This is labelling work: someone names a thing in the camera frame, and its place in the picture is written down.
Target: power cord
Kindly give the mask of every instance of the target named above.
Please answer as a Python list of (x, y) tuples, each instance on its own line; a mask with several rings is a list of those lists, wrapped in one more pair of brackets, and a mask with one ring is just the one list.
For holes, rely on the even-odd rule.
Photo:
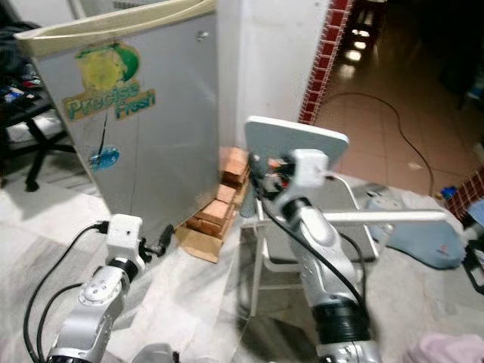
[(29, 356), (32, 359), (33, 363), (42, 363), (39, 360), (39, 357), (36, 355), (36, 351), (34, 350), (34, 347), (32, 345), (32, 341), (30, 340), (30, 334), (29, 334), (30, 313), (32, 311), (33, 303), (34, 303), (34, 301), (37, 297), (37, 294), (39, 293), (42, 285), (47, 281), (48, 277), (60, 265), (60, 263), (64, 260), (64, 258), (67, 256), (67, 254), (74, 248), (77, 241), (81, 238), (81, 236), (84, 235), (84, 233), (86, 233), (87, 231), (90, 231), (92, 229), (97, 229), (100, 233), (106, 234), (108, 225), (109, 225), (108, 221), (102, 221), (102, 222), (98, 222), (94, 225), (90, 225), (90, 226), (84, 228), (82, 231), (80, 231), (76, 235), (76, 237), (73, 239), (71, 244), (68, 246), (68, 248), (65, 250), (65, 252), (62, 254), (62, 256), (59, 258), (59, 260), (54, 264), (54, 266), (51, 267), (50, 270), (48, 270), (48, 272), (45, 274), (45, 276), (42, 278), (42, 280), (39, 282), (39, 284), (37, 285), (37, 287), (33, 291), (33, 294), (30, 297), (30, 300), (27, 304), (25, 315), (23, 317), (23, 341), (25, 342), (25, 347), (26, 347), (27, 352), (29, 353)]
[(402, 131), (402, 121), (400, 120), (400, 114), (394, 108), (394, 106), (392, 106), (391, 104), (389, 104), (387, 101), (383, 100), (382, 98), (379, 98), (379, 97), (373, 96), (373, 95), (368, 95), (366, 93), (361, 93), (361, 92), (341, 92), (341, 93), (336, 93), (335, 95), (331, 95), (330, 97), (328, 97), (325, 100), (323, 100), (321, 102), (320, 106), (323, 106), (325, 104), (328, 104), (328, 103), (330, 103), (331, 101), (333, 101), (333, 100), (335, 100), (337, 98), (340, 98), (340, 97), (343, 97), (343, 96), (351, 96), (351, 95), (358, 95), (358, 96), (363, 96), (363, 97), (372, 98), (374, 100), (377, 100), (377, 101), (385, 104), (386, 106), (388, 106), (395, 113), (396, 119), (397, 119), (397, 125), (399, 127), (399, 133), (400, 133), (400, 135), (403, 137), (403, 139), (405, 140), (405, 142), (407, 144), (409, 144), (411, 146), (411, 148), (414, 149), (415, 152), (418, 154), (418, 156), (423, 160), (423, 162), (425, 163), (425, 167), (427, 168), (427, 170), (429, 172), (429, 175), (430, 175), (429, 195), (432, 197), (432, 194), (433, 194), (433, 186), (434, 186), (434, 183), (435, 183), (434, 182), (434, 176), (433, 176), (432, 168), (430, 167), (430, 164), (427, 162), (427, 159), (425, 159), (425, 157), (422, 155), (422, 153), (407, 139), (407, 137), (403, 133), (403, 131)]
[(344, 234), (342, 232), (339, 232), (340, 236), (349, 242), (353, 248), (355, 248), (356, 253), (358, 254), (358, 263), (361, 266), (361, 271), (363, 273), (362, 281), (361, 281), (361, 297), (363, 301), (365, 301), (366, 304), (366, 278), (367, 278), (367, 270), (366, 270), (366, 264), (365, 264), (365, 258), (363, 257), (363, 252), (361, 251), (360, 246), (353, 240), (350, 236), (347, 234)]
[(311, 253), (317, 260), (319, 260), (323, 265), (325, 265), (331, 272), (333, 272), (336, 277), (348, 288), (351, 294), (355, 297), (360, 309), (365, 313), (367, 319), (370, 319), (370, 315), (368, 313), (368, 309), (366, 306), (365, 300), (361, 297), (360, 293), (356, 290), (353, 284), (340, 272), (336, 267), (334, 267), (331, 262), (325, 259), (317, 250), (315, 250), (312, 246), (306, 243), (300, 236), (295, 234), (289, 227), (287, 227), (284, 223), (280, 222), (272, 213), (272, 211), (267, 207), (265, 203), (265, 198), (262, 193), (262, 189), (259, 185), (259, 180), (254, 175), (254, 171), (256, 167), (254, 165), (254, 156), (251, 154), (249, 156), (249, 163), (250, 163), (250, 180), (253, 184), (254, 190), (257, 194), (257, 197), (262, 203), (262, 210), (264, 213), (271, 219), (280, 229), (286, 232), (290, 237), (292, 237), (298, 244), (304, 247), (309, 253)]
[(42, 349), (42, 331), (44, 329), (45, 319), (47, 318), (48, 310), (51, 308), (52, 303), (65, 291), (75, 289), (76, 287), (81, 287), (82, 284), (74, 284), (66, 286), (56, 292), (51, 299), (48, 301), (47, 305), (42, 312), (42, 316), (39, 321), (39, 326), (37, 327), (37, 354), (39, 354), (39, 361), (40, 363), (45, 363), (44, 351)]

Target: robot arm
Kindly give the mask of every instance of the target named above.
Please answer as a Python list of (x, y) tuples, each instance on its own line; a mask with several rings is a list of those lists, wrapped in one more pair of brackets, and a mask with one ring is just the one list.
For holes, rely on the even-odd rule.
[(129, 285), (144, 273), (142, 256), (149, 260), (143, 249), (141, 225), (138, 217), (118, 214), (111, 219), (107, 265), (81, 286), (76, 305), (48, 354), (49, 363), (101, 362), (113, 323), (123, 311)]
[[(264, 192), (273, 200), (276, 214), (288, 228), (323, 256), (353, 286), (356, 273), (341, 248), (336, 229), (309, 201), (325, 179), (327, 157), (319, 150), (294, 150), (269, 173)], [(301, 266), (301, 280), (318, 330), (321, 362), (380, 363), (377, 344), (371, 340), (370, 322), (349, 288), (303, 245), (291, 250)]]

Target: pink cloth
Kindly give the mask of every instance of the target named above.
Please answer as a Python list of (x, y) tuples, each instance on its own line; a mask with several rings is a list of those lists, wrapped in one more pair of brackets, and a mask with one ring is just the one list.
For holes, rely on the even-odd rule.
[(483, 363), (484, 341), (477, 335), (428, 334), (402, 357), (403, 363)]

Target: precise fresh logo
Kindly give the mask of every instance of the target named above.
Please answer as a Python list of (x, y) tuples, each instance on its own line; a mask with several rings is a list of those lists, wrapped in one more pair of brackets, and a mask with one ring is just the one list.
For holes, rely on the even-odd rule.
[(156, 103), (154, 89), (141, 92), (134, 78), (139, 54), (121, 42), (88, 48), (76, 55), (85, 92), (63, 99), (71, 121), (114, 107), (116, 118), (123, 119)]

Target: refrigerator door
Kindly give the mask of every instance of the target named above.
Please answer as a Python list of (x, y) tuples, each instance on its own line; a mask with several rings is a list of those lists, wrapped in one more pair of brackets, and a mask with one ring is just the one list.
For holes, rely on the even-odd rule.
[(216, 195), (214, 10), (174, 0), (18, 36), (110, 211), (149, 240)]

